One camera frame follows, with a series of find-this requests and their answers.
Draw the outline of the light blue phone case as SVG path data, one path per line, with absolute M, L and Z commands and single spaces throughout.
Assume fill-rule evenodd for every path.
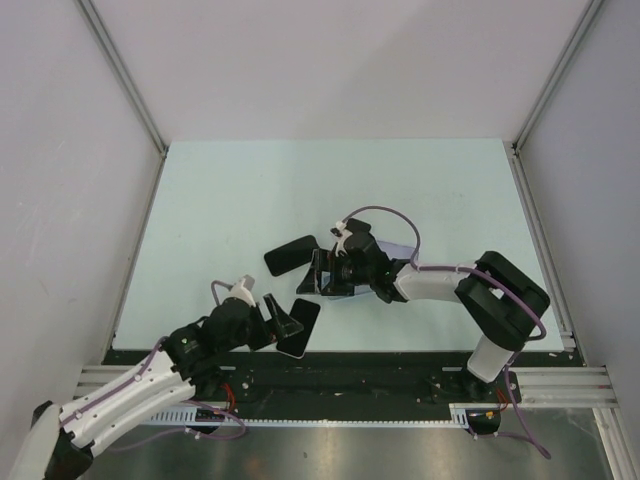
M 333 300 L 353 298 L 372 294 L 368 285 L 357 285 L 330 273 L 322 273 L 320 280 L 320 295 Z

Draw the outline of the white-edged black phone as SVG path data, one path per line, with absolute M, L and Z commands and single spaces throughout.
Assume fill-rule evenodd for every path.
M 276 344 L 276 351 L 290 358 L 302 359 L 320 311 L 321 306 L 319 304 L 304 299 L 296 299 L 291 308 L 290 316 L 302 326 L 302 329 L 292 336 L 279 341 Z

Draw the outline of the black phone case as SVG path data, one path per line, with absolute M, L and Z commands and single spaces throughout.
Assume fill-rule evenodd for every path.
M 305 235 L 266 252 L 263 258 L 270 274 L 279 277 L 310 263 L 317 248 L 316 238 Z

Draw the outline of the green-edged black phone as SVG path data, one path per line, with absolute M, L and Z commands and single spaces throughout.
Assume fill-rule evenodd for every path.
M 371 231 L 372 226 L 369 223 L 358 220 L 356 218 L 350 218 L 346 222 L 346 228 L 353 234 L 369 233 Z

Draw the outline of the purple phone case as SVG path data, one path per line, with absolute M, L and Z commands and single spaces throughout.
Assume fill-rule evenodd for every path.
M 377 244 L 390 259 L 410 261 L 415 251 L 415 248 L 412 246 L 396 244 L 393 242 L 378 240 Z

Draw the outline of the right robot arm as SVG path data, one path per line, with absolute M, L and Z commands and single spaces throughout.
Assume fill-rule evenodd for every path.
M 496 251 L 469 264 L 419 265 L 415 256 L 390 257 L 369 232 L 335 233 L 332 249 L 312 251 L 296 293 L 351 297 L 364 286 L 387 304 L 438 300 L 463 305 L 482 332 L 461 376 L 462 391 L 473 401 L 493 394 L 498 375 L 514 357 L 528 342 L 547 335 L 542 317 L 550 306 L 548 294 Z

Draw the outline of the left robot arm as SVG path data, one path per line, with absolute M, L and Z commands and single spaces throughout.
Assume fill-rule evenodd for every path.
M 81 477 L 97 456 L 153 415 L 195 397 L 214 397 L 223 382 L 219 355 L 278 344 L 302 333 L 319 312 L 300 300 L 285 311 L 272 295 L 263 306 L 269 319 L 250 298 L 229 297 L 209 315 L 160 338 L 143 360 L 100 388 L 66 404 L 38 405 L 12 478 Z

